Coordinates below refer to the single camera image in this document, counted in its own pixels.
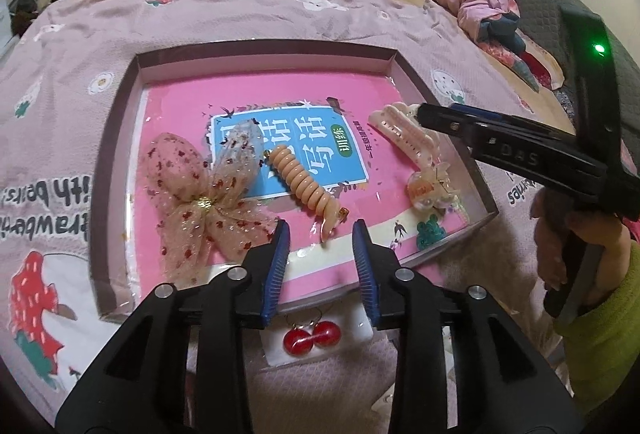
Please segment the right hand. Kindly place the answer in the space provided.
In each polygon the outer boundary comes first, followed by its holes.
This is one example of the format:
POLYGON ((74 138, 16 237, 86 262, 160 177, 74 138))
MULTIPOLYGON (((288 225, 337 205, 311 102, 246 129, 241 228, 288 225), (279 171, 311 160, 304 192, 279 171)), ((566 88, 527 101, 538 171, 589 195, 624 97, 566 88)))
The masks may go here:
MULTIPOLYGON (((560 290, 567 284, 566 266, 562 261, 563 241, 546 220, 547 189, 536 194, 529 210, 536 219, 534 241, 537 249, 538 276, 547 289, 560 290)), ((566 225, 578 238, 603 247, 596 278, 584 299, 593 304, 616 290, 625 279, 631 257, 629 230, 614 216, 571 212, 566 225)))

